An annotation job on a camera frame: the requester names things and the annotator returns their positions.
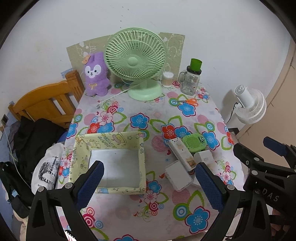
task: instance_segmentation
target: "green lid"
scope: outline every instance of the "green lid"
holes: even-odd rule
[[[202,62],[199,59],[192,58],[190,62],[190,69],[193,71],[200,71],[200,68],[202,66]]]

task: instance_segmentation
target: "white fan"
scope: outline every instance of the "white fan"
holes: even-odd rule
[[[240,122],[254,124],[262,119],[266,112],[266,100],[256,89],[249,89],[243,85],[235,88],[234,93],[241,107],[235,108],[235,114]]]

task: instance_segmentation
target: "clothing pile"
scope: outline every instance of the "clothing pile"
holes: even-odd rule
[[[22,116],[11,125],[8,146],[13,162],[0,162],[0,179],[18,219],[26,222],[40,186],[53,189],[61,162],[66,130],[46,119],[33,122]]]

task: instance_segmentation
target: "fabric storage box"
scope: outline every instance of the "fabric storage box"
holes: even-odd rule
[[[99,160],[104,164],[104,176],[95,193],[145,193],[144,139],[141,135],[139,131],[78,135],[70,181],[75,182],[79,175]]]

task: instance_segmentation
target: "white package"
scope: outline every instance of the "white package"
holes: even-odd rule
[[[192,178],[179,160],[165,168],[165,176],[178,192],[182,191],[192,183]]]
[[[206,165],[208,165],[214,162],[214,158],[210,150],[196,152],[193,157],[197,164],[204,162]]]
[[[192,154],[179,137],[169,140],[168,146],[171,148],[177,159],[182,162],[188,172],[196,167]]]

